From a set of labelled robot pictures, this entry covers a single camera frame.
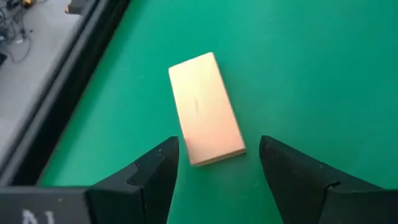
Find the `wooden block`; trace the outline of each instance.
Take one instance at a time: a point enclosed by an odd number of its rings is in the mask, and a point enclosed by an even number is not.
[[[205,165],[245,152],[213,53],[169,68],[190,162]]]

